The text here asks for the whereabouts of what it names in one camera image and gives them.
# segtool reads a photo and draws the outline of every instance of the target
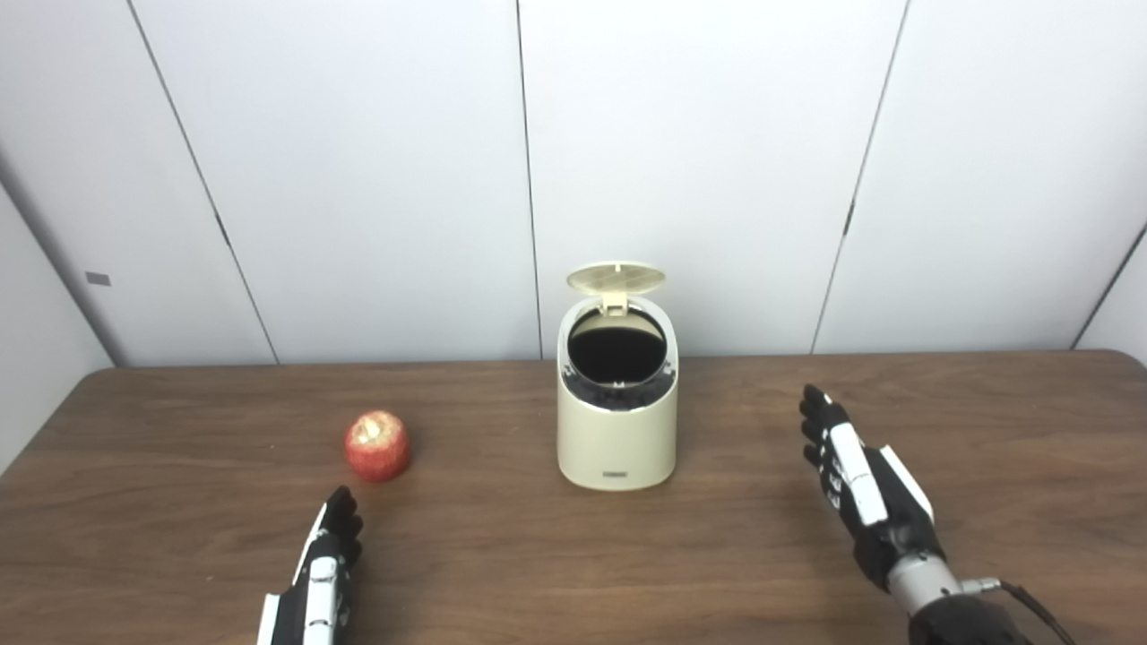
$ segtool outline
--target black cable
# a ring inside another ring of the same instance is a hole
[[[1036,600],[1036,598],[1031,593],[1028,593],[1027,589],[1004,581],[1000,581],[1000,589],[1011,593],[1012,597],[1019,600],[1021,605],[1028,607],[1029,609],[1031,609],[1031,613],[1039,616],[1039,620],[1044,621],[1044,623],[1046,623],[1047,627],[1052,628],[1052,631],[1055,632],[1055,636],[1059,636],[1060,640],[1062,640],[1066,645],[1076,645],[1075,639],[1071,638],[1071,635],[1068,634],[1066,629],[1063,629],[1063,625],[1060,624],[1060,621],[1055,620],[1055,616],[1053,616],[1052,613],[1048,612],[1046,607],[1040,605],[1039,600]]]

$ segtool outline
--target robotic hand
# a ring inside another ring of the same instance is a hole
[[[345,485],[338,487],[319,510],[303,545],[295,582],[263,603],[256,645],[333,645],[350,616],[346,583],[362,553],[356,539],[362,518]]]
[[[1030,644],[1002,607],[976,595],[1005,589],[1068,645],[1075,642],[1023,588],[997,578],[958,581],[933,526],[933,508],[890,446],[860,441],[844,409],[813,386],[801,402],[804,458],[852,535],[852,555],[865,576],[910,616],[912,645]]]

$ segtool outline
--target trash can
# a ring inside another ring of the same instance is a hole
[[[665,312],[639,297],[665,274],[633,262],[571,273],[590,295],[557,334],[557,464],[571,482],[637,490],[677,463],[677,337]]]

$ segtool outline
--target red apple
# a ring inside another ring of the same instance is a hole
[[[343,440],[346,463],[364,480],[384,482],[397,477],[411,460],[411,441],[401,419],[385,410],[359,417]]]

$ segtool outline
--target table surface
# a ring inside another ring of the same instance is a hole
[[[806,382],[894,445],[958,576],[1142,642],[1147,372],[1113,352],[687,359],[677,471],[625,494],[559,473],[551,363],[99,372],[0,477],[2,640],[253,644],[348,482],[351,644],[906,643],[801,458]],[[385,484],[342,454],[375,407],[412,434]]]

